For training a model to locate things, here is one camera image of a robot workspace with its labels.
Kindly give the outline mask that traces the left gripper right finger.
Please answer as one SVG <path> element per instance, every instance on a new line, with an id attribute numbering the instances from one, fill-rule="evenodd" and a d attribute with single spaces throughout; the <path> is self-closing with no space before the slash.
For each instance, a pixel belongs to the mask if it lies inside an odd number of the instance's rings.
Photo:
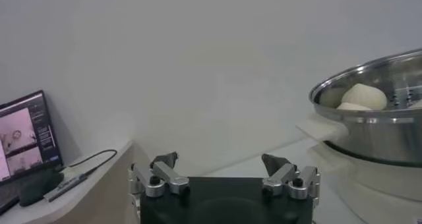
<path id="1" fill-rule="evenodd" d="M 320 172 L 316 167 L 305 166 L 300 170 L 284 157 L 262 154 L 261 160 L 268 177 L 262 180 L 262 193 L 270 200 L 286 191 L 294 200 L 319 200 Z"/>

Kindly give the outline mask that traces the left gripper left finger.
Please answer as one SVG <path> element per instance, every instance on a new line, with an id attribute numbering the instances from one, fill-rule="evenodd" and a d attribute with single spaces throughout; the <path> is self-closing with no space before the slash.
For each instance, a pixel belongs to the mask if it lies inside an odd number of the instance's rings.
<path id="1" fill-rule="evenodd" d="M 184 196 L 190 192 L 190 180 L 179 175 L 173 168 L 178 160 L 177 152 L 156 156 L 148 166 L 130 165 L 130 194 L 145 194 L 159 198 L 168 190 L 171 194 Z"/>

